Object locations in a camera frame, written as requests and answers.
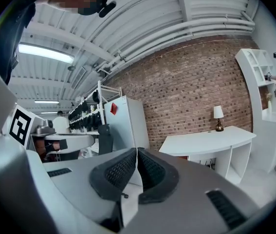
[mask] black vent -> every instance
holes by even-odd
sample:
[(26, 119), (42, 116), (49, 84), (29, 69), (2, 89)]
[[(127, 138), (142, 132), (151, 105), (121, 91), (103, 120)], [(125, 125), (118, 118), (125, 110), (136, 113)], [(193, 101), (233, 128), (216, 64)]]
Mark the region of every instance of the black vent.
[(209, 191), (206, 195), (231, 230), (246, 221), (246, 218), (220, 190)]
[(67, 174), (67, 173), (70, 173), (71, 170), (69, 168), (62, 168), (62, 169), (59, 169), (59, 170), (54, 170), (54, 171), (50, 171), (50, 172), (47, 172), (49, 177), (54, 177), (54, 176), (59, 176), (59, 175), (62, 175), (62, 174)]
[(106, 169), (104, 172), (106, 180), (123, 191), (135, 170), (136, 155), (135, 152), (132, 152), (122, 162), (118, 162)]

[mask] table lamp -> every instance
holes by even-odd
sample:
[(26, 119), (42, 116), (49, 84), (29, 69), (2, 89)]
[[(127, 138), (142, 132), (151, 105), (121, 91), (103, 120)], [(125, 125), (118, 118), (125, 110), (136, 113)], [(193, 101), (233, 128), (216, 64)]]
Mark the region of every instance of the table lamp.
[(221, 125), (221, 122), (220, 122), (220, 118), (223, 118), (223, 117), (224, 117), (224, 115), (223, 115), (221, 106), (214, 107), (214, 118), (218, 119), (218, 124), (216, 126), (217, 132), (222, 132), (224, 130), (223, 126)]

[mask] black shirt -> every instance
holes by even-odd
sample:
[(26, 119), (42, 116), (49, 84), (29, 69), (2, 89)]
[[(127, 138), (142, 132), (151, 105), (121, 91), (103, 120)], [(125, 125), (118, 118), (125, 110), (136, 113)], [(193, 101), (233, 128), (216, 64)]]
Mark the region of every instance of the black shirt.
[(16, 64), (14, 53), (23, 30), (35, 14), (36, 0), (12, 0), (0, 16), (0, 76), (8, 84)]

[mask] black chair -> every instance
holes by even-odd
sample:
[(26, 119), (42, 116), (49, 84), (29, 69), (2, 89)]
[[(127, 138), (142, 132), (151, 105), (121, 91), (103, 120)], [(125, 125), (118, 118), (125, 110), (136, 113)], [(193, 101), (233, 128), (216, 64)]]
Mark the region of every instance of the black chair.
[(109, 124), (98, 127), (99, 133), (99, 155), (108, 154), (113, 151), (113, 136), (110, 134)]

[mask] brick wall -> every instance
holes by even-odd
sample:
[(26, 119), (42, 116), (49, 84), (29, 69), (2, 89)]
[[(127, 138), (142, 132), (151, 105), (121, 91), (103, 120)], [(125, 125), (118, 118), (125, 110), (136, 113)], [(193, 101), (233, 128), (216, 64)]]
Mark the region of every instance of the brick wall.
[(224, 127), (252, 130), (251, 102), (235, 54), (258, 46), (246, 36), (206, 37), (180, 43), (134, 63), (105, 84), (143, 102), (150, 146), (168, 135), (214, 129), (213, 107)]

